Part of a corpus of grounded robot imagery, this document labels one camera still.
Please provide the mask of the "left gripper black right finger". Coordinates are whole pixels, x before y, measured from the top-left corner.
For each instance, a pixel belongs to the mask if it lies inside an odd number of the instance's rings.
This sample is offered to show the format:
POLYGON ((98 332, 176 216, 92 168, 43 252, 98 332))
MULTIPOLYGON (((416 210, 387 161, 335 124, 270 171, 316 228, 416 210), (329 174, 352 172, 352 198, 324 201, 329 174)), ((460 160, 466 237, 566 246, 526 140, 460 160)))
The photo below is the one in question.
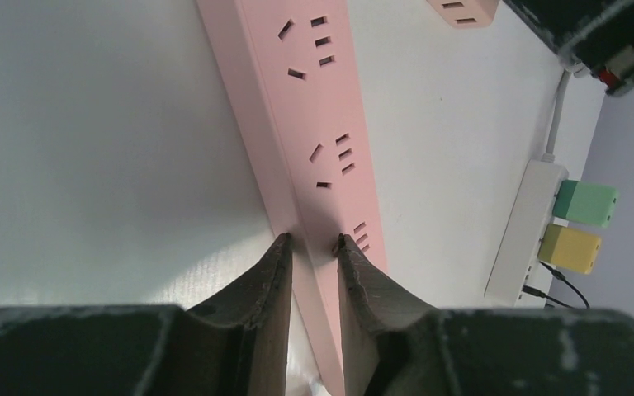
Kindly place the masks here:
POLYGON ((437 309, 336 245, 348 395, 634 395, 634 318, 611 309, 437 309))

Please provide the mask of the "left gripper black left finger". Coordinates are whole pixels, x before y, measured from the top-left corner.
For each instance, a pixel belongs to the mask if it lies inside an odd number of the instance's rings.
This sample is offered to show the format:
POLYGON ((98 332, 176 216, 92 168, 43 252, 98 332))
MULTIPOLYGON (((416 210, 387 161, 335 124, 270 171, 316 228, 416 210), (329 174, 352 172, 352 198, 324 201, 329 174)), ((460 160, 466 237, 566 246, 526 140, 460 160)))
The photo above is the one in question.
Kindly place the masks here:
POLYGON ((210 298, 0 307, 0 395, 282 395, 293 241, 210 298))

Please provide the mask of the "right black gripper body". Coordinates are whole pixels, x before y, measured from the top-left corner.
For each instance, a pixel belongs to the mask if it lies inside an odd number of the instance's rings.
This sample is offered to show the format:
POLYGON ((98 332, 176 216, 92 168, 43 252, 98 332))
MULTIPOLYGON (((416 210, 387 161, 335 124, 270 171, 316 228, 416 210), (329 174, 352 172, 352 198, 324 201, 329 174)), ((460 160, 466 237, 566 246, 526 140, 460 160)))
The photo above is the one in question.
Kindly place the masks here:
POLYGON ((634 1, 506 1, 566 66, 582 66, 611 97, 634 89, 634 1))

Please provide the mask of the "white power strip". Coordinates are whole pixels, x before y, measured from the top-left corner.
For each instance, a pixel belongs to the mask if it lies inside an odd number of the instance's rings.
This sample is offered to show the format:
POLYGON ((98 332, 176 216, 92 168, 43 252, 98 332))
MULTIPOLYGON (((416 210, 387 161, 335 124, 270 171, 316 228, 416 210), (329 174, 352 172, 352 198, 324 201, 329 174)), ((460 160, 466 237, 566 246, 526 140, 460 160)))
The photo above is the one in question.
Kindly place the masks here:
POLYGON ((546 301, 527 294, 525 286, 547 293, 552 274, 537 255, 561 182, 569 173, 561 165, 528 162, 509 221, 485 287, 484 297, 493 306, 542 308, 546 301))

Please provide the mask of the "green plug adapter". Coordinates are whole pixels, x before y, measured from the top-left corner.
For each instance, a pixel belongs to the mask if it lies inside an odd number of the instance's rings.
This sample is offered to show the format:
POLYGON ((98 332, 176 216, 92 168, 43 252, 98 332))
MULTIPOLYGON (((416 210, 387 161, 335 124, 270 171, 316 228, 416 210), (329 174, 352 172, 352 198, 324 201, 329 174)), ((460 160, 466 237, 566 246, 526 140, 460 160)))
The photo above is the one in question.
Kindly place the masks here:
POLYGON ((619 192, 615 187, 577 180, 561 182, 552 215, 570 222, 607 228, 619 192))

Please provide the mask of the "pink plug adapter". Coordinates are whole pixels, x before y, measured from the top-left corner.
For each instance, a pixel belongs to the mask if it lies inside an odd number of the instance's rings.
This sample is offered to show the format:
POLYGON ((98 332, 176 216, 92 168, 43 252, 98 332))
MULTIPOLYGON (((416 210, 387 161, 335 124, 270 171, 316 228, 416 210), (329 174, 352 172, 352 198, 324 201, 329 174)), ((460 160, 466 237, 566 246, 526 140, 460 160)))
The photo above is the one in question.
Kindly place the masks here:
POLYGON ((484 28, 494 20, 499 0, 428 0, 427 3, 450 26, 484 28))

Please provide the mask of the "yellow plug adapter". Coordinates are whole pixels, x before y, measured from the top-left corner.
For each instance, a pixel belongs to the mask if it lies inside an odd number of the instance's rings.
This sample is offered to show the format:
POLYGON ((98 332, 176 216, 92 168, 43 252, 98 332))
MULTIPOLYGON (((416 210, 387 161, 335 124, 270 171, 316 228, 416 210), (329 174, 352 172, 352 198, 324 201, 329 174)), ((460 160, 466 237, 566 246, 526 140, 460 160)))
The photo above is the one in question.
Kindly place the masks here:
POLYGON ((540 262, 588 275, 594 269, 602 239, 559 224, 548 224, 537 257, 540 262))

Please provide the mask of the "pink power strip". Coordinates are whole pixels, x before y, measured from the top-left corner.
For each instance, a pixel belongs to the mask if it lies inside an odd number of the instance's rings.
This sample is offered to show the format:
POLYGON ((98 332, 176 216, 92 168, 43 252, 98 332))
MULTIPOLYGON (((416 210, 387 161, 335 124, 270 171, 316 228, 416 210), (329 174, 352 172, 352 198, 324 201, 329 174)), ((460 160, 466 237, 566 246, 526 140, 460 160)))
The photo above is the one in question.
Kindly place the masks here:
POLYGON ((322 382, 342 395, 338 237, 388 267, 348 5, 199 9, 272 230, 295 242, 292 287, 322 382))

